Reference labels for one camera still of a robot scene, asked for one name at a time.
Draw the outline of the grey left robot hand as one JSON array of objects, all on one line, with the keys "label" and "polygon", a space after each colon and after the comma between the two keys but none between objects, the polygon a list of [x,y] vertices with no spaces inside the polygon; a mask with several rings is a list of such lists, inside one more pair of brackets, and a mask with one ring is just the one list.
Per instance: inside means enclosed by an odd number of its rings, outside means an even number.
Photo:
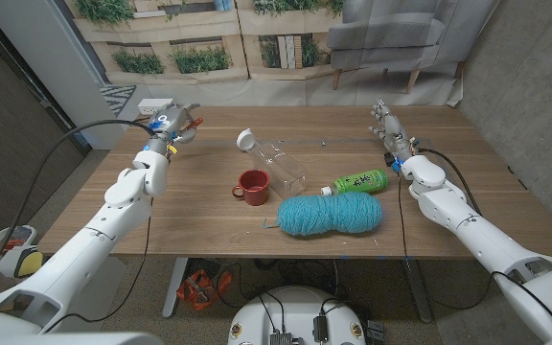
[{"label": "grey left robot hand", "polygon": [[148,139],[144,150],[165,155],[168,144],[192,142],[196,137],[197,127],[203,122],[202,118],[194,119],[191,115],[191,111],[198,107],[199,103],[182,106],[168,103],[159,108],[149,119],[149,128],[155,134]]}]

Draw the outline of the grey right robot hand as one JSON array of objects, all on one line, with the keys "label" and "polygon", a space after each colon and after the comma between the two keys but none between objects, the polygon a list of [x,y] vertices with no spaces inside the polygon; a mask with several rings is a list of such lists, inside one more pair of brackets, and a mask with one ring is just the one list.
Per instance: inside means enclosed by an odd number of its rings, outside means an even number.
[{"label": "grey right robot hand", "polygon": [[382,99],[373,105],[371,115],[377,124],[368,129],[381,139],[388,152],[402,162],[415,154],[404,126]]}]

